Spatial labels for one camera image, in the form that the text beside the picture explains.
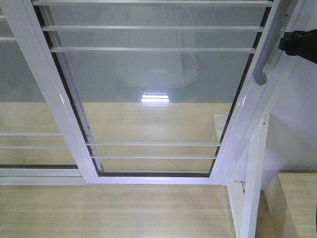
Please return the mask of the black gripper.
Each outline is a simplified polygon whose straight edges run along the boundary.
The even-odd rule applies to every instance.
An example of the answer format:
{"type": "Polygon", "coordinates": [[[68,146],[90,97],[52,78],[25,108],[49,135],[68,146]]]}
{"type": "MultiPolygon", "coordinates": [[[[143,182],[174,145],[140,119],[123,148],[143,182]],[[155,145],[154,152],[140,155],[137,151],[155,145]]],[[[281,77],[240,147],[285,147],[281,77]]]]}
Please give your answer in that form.
{"type": "Polygon", "coordinates": [[[317,30],[285,32],[279,49],[289,56],[300,56],[307,60],[317,59],[317,30]]]}

